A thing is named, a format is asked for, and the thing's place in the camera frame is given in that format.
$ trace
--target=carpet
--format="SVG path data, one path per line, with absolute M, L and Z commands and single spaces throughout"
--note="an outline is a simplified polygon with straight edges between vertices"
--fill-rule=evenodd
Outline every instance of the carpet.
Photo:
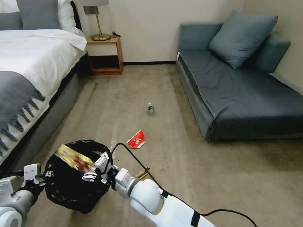
M 154 117 L 146 113 L 149 102 Z M 146 143 L 135 155 L 167 191 L 198 212 L 226 208 L 247 214 L 259 227 L 302 225 L 302 140 L 204 140 L 174 65 L 126 66 L 122 76 L 82 76 L 75 106 L 33 162 L 45 164 L 62 143 L 93 139 L 110 147 L 126 143 L 140 129 Z M 123 147 L 114 156 L 117 166 L 134 175 L 141 170 Z M 217 227 L 252 226 L 232 213 L 208 219 Z M 87 215 L 51 203 L 43 192 L 26 226 L 151 224 L 110 189 Z

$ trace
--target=sofa backrest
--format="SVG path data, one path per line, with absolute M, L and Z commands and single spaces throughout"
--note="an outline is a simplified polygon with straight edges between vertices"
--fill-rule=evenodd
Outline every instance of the sofa backrest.
M 222 23 L 182 23 L 178 50 L 207 49 L 221 26 Z M 273 73 L 289 46 L 286 38 L 270 34 L 247 61 L 248 65 Z
M 273 73 L 289 46 L 290 41 L 286 38 L 270 34 L 256 51 L 254 65 L 266 73 Z

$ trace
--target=white wall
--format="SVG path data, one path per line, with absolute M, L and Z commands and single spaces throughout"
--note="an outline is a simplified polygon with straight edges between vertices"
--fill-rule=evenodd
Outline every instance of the white wall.
M 122 36 L 124 62 L 174 61 L 181 22 L 224 21 L 243 4 L 244 0 L 110 0 L 110 5 L 99 7 L 99 18 L 103 32 Z M 97 33 L 96 17 L 85 15 L 79 4 L 77 8 L 85 35 Z
M 274 28 L 291 41 L 275 73 L 277 78 L 303 95 L 303 1 L 302 0 L 246 0 L 244 12 L 278 15 Z

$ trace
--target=baseboard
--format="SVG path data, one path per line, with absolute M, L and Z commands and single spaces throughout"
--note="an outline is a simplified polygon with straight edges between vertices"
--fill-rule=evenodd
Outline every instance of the baseboard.
M 175 65 L 176 61 L 139 61 L 124 62 L 124 65 Z

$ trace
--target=gray throw pillow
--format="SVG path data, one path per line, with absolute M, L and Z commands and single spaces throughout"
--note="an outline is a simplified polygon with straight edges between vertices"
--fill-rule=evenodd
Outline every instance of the gray throw pillow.
M 23 29 L 61 29 L 58 0 L 17 0 Z
M 22 30 L 22 20 L 19 12 L 0 13 L 0 30 Z
M 277 16 L 232 11 L 211 41 L 209 49 L 231 67 L 239 68 L 266 39 L 277 20 Z

